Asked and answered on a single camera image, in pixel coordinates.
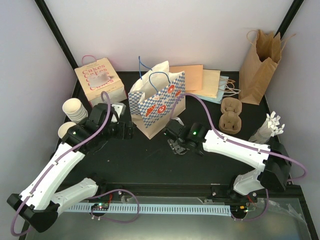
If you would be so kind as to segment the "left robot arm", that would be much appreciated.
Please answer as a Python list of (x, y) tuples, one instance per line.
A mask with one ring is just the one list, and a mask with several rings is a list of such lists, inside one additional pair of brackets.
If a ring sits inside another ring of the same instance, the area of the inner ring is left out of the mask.
[(21, 193), (13, 193), (7, 203), (39, 233), (48, 230), (68, 208), (86, 199), (103, 199), (105, 181), (91, 174), (79, 183), (57, 191), (71, 170), (86, 154), (102, 148), (109, 139), (131, 139), (134, 123), (120, 121), (125, 106), (99, 103), (90, 115), (72, 125), (37, 178)]

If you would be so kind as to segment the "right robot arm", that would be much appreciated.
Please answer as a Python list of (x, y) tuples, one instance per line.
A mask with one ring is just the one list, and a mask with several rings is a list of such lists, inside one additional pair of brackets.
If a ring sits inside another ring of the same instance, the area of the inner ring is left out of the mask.
[(175, 154), (192, 151), (200, 156), (205, 152), (220, 154), (249, 165), (253, 170), (234, 176), (228, 187), (216, 190), (216, 198), (228, 203), (241, 203), (247, 196), (262, 190), (283, 193), (286, 190), (292, 164), (281, 158), (287, 156), (282, 144), (255, 144), (214, 131), (200, 123), (192, 126), (171, 119), (163, 129)]

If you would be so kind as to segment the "blue checkered paper bag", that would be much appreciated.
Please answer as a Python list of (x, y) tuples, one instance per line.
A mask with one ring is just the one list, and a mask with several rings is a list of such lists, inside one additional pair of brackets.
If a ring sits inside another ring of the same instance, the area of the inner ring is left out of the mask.
[(170, 72), (166, 60), (149, 68), (141, 61), (140, 67), (148, 71), (139, 72), (138, 80), (128, 93), (130, 115), (133, 123), (148, 138), (152, 139), (169, 122), (186, 109), (185, 72)]

